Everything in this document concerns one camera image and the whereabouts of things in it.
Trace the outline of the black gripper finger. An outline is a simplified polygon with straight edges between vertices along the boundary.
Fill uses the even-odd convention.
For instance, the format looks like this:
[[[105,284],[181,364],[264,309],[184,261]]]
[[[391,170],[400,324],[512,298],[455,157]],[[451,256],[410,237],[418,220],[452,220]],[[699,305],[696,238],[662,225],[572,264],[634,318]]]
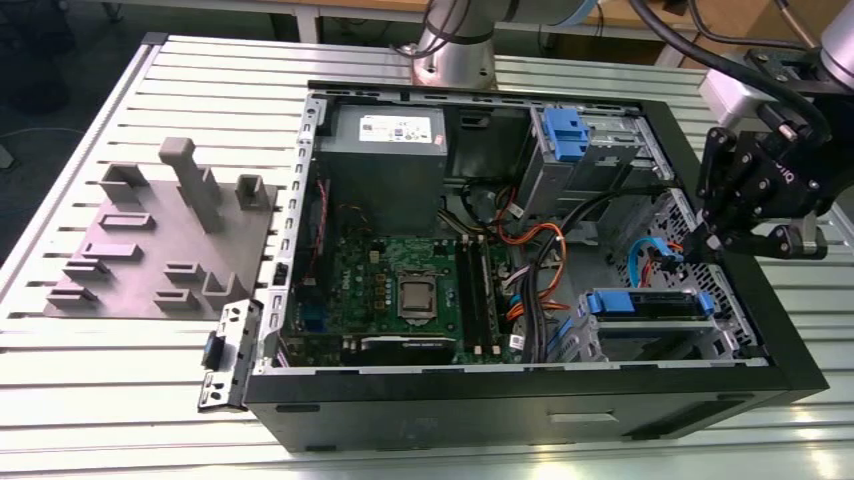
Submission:
[[[724,225],[703,221],[683,239],[683,258],[690,264],[718,263],[724,251],[783,260],[822,260],[827,241],[817,216],[776,225],[759,235],[744,225]]]
[[[731,228],[738,211],[736,190],[744,169],[751,166],[747,155],[743,163],[736,155],[736,135],[714,127],[706,135],[695,195],[700,200],[700,218],[710,234],[723,235]]]

